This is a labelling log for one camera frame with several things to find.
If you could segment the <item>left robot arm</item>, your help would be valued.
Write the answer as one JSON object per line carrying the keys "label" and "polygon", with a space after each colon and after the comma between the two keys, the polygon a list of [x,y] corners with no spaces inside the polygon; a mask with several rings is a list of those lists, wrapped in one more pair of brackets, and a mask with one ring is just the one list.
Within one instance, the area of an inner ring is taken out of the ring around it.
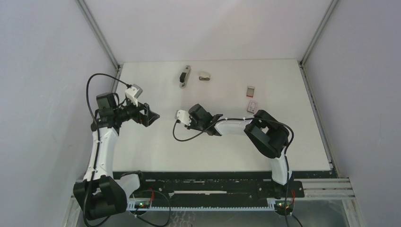
{"label": "left robot arm", "polygon": [[126,91],[124,105],[115,101],[113,93],[96,97],[98,109],[91,112],[93,146],[90,161],[82,182],[73,187],[73,195],[85,221],[108,219],[123,213],[132,194],[142,197],[148,191],[140,171],[125,174],[120,180],[113,177],[114,149],[122,124],[132,120],[148,127],[160,117],[150,110],[147,103],[140,103],[138,97]]}

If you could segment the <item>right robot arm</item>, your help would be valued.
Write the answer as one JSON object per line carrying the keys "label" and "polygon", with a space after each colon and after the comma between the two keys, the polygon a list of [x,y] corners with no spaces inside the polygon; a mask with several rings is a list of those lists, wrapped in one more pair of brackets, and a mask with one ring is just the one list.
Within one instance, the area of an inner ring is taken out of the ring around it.
{"label": "right robot arm", "polygon": [[230,118],[223,114],[212,115],[200,104],[188,111],[178,110],[176,121],[188,130],[209,136],[241,135],[247,136],[256,149],[268,158],[273,190],[280,197],[292,191],[289,181],[292,175],[288,166],[286,152],[293,139],[293,131],[285,124],[278,122],[264,110],[259,110],[251,117]]}

